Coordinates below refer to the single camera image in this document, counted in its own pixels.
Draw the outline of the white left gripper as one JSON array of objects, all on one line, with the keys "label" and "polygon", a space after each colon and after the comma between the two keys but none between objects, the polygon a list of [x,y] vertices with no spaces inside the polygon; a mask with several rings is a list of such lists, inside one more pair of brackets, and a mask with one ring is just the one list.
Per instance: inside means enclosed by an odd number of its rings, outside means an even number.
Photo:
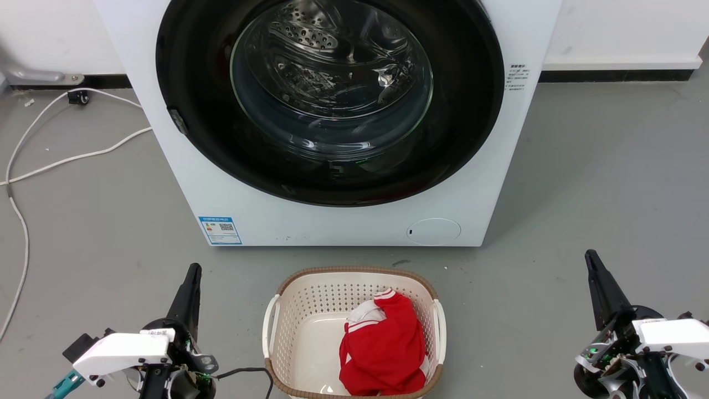
[{"label": "white left gripper", "polygon": [[109,332],[94,339],[73,360],[73,369],[84,378],[103,378],[152,366],[214,374],[218,371],[215,356],[203,353],[197,346],[201,282],[202,266],[190,264],[167,313],[169,320],[155,320],[139,332]]}]

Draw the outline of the stainless steel washer drum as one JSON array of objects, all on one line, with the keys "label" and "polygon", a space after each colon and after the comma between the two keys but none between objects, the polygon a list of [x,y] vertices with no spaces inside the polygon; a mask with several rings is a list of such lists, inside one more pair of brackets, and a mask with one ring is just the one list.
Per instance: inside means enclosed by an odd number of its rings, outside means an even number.
[{"label": "stainless steel washer drum", "polygon": [[236,41],[232,83],[241,98],[304,116],[356,119],[430,103],[433,71],[403,21],[359,0],[287,0]]}]

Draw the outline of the round white filter cover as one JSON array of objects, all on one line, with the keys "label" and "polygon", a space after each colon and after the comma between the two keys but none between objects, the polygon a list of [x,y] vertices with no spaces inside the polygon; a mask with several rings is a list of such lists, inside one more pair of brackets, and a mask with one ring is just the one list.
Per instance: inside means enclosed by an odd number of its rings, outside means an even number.
[{"label": "round white filter cover", "polygon": [[424,247],[438,247],[454,242],[461,235],[458,222],[450,219],[423,219],[411,224],[406,231],[409,240]]}]

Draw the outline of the white front-load washing machine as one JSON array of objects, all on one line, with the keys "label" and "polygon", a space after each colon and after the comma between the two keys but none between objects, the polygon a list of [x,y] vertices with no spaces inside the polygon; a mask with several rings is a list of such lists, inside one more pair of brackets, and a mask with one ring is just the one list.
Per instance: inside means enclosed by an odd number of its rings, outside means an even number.
[{"label": "white front-load washing machine", "polygon": [[504,63],[503,102],[492,132],[468,163],[435,187],[364,207],[316,206],[262,192],[224,172],[180,134],[156,73],[158,30],[170,1],[93,0],[197,222],[231,217],[243,247],[412,247],[411,224],[442,218],[461,227],[458,239],[443,247],[482,245],[563,0],[477,0]]}]

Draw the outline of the round black glass washer door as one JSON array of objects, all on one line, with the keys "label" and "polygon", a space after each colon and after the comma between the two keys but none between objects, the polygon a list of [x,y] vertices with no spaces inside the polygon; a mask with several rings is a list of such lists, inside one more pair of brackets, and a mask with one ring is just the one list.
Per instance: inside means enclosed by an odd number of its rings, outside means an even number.
[{"label": "round black glass washer door", "polygon": [[241,98],[233,48],[253,18],[287,0],[171,0],[158,30],[156,73],[166,107],[224,172],[286,200],[364,207],[411,197],[458,172],[481,149],[504,94],[501,47],[477,0],[359,0],[403,21],[433,71],[421,112],[356,119],[299,115]]}]

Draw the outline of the grey wall pipe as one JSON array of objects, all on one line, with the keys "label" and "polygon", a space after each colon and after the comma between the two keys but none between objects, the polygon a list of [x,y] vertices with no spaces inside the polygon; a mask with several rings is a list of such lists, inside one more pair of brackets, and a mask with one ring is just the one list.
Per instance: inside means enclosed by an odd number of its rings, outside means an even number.
[{"label": "grey wall pipe", "polygon": [[0,74],[13,86],[76,86],[82,84],[82,74],[65,74],[61,71],[33,70],[21,65],[0,45]]}]

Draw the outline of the red and white garment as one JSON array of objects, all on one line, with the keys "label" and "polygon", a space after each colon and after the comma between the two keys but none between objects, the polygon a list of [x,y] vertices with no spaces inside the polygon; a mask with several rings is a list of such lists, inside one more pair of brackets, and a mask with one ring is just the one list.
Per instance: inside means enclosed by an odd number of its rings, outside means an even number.
[{"label": "red and white garment", "polygon": [[400,396],[427,382],[428,352],[412,301],[387,288],[350,311],[339,346],[350,396]]}]

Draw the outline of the blue energy label sticker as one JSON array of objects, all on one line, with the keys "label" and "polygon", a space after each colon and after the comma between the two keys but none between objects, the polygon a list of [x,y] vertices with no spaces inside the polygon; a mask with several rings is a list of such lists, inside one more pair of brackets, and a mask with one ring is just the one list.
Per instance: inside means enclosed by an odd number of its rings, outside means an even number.
[{"label": "blue energy label sticker", "polygon": [[198,222],[212,247],[235,247],[243,245],[231,217],[198,217]]}]

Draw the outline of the cream plastic laundry basket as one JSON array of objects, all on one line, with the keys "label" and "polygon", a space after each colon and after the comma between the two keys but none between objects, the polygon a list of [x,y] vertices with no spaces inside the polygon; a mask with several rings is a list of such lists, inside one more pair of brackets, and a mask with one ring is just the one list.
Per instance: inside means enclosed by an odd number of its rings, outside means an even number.
[{"label": "cream plastic laundry basket", "polygon": [[331,266],[299,270],[277,289],[263,320],[263,356],[275,386],[291,399],[374,399],[353,396],[338,378],[346,317],[375,292],[410,298],[425,336],[425,385],[383,399],[427,399],[443,373],[446,316],[435,288],[408,270]]}]

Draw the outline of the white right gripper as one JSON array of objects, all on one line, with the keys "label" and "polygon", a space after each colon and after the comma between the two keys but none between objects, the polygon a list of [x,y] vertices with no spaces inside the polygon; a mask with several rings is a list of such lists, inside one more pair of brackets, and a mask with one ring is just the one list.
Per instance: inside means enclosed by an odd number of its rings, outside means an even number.
[{"label": "white right gripper", "polygon": [[646,306],[631,306],[596,250],[584,255],[593,320],[601,331],[598,368],[625,362],[638,369],[670,369],[686,357],[709,369],[709,323],[684,315],[669,320]]}]

